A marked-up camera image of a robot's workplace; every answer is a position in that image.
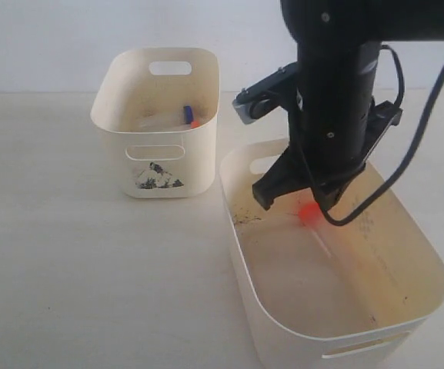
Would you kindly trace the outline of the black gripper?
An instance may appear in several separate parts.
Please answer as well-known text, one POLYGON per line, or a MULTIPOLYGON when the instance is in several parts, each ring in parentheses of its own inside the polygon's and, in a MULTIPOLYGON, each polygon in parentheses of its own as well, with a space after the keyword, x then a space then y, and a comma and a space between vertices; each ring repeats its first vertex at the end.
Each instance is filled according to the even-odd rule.
POLYGON ((334 208, 387 130, 399 124, 403 90, 379 104, 370 90, 305 98, 289 112, 290 148, 252 185, 253 198, 269 210, 275 199, 309 188, 321 211, 334 208))

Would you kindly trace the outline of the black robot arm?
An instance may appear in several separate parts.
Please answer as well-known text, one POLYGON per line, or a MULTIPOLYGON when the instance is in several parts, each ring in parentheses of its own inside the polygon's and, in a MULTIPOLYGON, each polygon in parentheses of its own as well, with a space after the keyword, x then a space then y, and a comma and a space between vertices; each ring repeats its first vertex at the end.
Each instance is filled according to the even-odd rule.
MULTIPOLYGON (((444 41, 444 1, 284 1, 281 10, 297 45, 297 59, 234 100, 246 124, 275 108, 288 114, 288 146, 252 193, 269 209, 275 199, 308 188, 328 213, 364 170, 386 130, 401 118, 402 70, 396 72, 394 101, 377 103, 372 95, 380 53, 392 42, 444 41)), ((444 65, 401 164, 358 211, 405 171, 443 84, 444 65)))

